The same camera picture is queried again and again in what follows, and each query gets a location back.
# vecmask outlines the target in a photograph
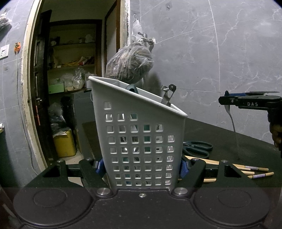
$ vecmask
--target wall socket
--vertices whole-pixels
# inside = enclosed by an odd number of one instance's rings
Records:
[[[0,48],[0,59],[8,56],[9,46],[10,46],[10,44],[5,45],[5,46]]]

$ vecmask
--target open door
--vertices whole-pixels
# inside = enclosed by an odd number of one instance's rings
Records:
[[[35,27],[34,40],[32,41],[34,56],[31,63],[33,65],[31,64],[30,71],[32,74],[30,76],[30,91],[36,130],[43,155],[48,165],[58,158],[48,115],[47,58],[51,13],[52,10],[43,12]]]
[[[120,0],[116,0],[105,17],[105,68],[120,49]]]

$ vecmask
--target yellow container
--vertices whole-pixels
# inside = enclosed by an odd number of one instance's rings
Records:
[[[53,138],[58,157],[71,157],[76,153],[71,130],[66,135],[58,135]]]

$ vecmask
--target green box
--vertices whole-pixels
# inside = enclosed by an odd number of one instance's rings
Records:
[[[64,84],[60,83],[60,84],[49,85],[48,91],[49,91],[49,94],[64,92],[65,91]]]

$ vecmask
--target basket rim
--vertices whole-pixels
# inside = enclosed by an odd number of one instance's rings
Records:
[[[101,78],[103,78],[103,77],[99,77],[99,76],[89,76],[88,79],[91,80],[91,81],[93,81],[93,82],[95,82],[95,83],[102,84],[102,85],[105,85],[105,86],[109,86],[109,87],[111,87],[111,88],[114,89],[114,90],[120,91],[120,92],[122,92],[122,93],[128,94],[128,95],[133,96],[133,97],[136,97],[137,99],[146,100],[147,102],[153,103],[154,105],[156,105],[156,106],[158,106],[158,107],[160,107],[160,108],[162,108],[162,109],[165,109],[165,110],[167,110],[167,111],[169,111],[169,112],[172,112],[172,113],[174,113],[174,114],[176,114],[176,115],[179,115],[179,116],[181,116],[181,117],[183,117],[183,118],[187,118],[187,117],[188,117],[188,115],[187,115],[184,111],[182,111],[181,109],[179,109],[178,107],[176,107],[176,106],[173,105],[173,104],[171,104],[171,105],[172,105],[174,108],[168,107],[168,106],[166,106],[166,105],[164,105],[164,104],[162,104],[162,103],[160,103],[160,102],[157,102],[157,101],[155,101],[155,100],[153,100],[153,99],[147,98],[147,97],[145,97],[145,96],[143,96],[143,95],[140,95],[140,94],[137,94],[137,93],[132,93],[131,91],[126,90],[126,89],[124,89],[124,88],[122,88],[122,87],[119,87],[119,86],[116,86],[116,85],[114,85],[114,84],[105,82],[105,81],[101,80]],[[110,79],[110,80],[111,80],[111,81],[116,81],[116,82],[122,82],[122,81],[119,81],[119,80],[116,80],[116,79]],[[152,93],[150,93],[150,92],[148,92],[148,91],[145,91],[145,90],[143,90],[143,89],[141,89],[141,88],[138,88],[138,90],[142,90],[142,91],[144,91],[144,92],[146,92],[146,93],[148,93],[148,94],[151,94],[151,95],[153,95],[153,96],[156,96],[156,97],[159,97],[159,98],[162,99],[162,97],[160,97],[160,96],[158,96],[158,95],[155,95],[155,94],[152,94]]]

